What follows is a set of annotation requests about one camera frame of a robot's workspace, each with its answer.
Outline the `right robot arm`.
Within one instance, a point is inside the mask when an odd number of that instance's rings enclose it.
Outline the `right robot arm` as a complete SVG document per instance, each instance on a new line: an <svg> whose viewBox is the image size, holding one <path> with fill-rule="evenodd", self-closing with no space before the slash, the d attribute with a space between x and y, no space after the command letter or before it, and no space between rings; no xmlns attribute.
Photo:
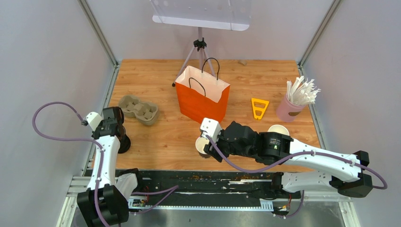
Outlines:
<svg viewBox="0 0 401 227"><path fill-rule="evenodd" d="M363 171L369 164L365 151L341 154L317 148L278 132L256 132L235 121L222 129L219 122L205 118L200 126L207 144L202 152L218 162L230 155L253 158L266 168L281 164L303 166L311 172L273 175L270 191L275 197L304 190L331 190L352 198L364 198L373 189L372 177Z"/></svg>

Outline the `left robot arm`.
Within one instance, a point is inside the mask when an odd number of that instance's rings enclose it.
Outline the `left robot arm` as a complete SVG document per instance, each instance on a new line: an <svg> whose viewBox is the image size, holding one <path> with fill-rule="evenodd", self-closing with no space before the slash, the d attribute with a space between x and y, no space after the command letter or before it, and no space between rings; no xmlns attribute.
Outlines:
<svg viewBox="0 0 401 227"><path fill-rule="evenodd" d="M108 107L102 114L90 112L86 121L97 148L87 189L77 196L78 207L89 227L121 224L129 218L130 195L140 195L145 189L137 171L115 177L117 155L131 146L123 126L123 111L118 106Z"/></svg>

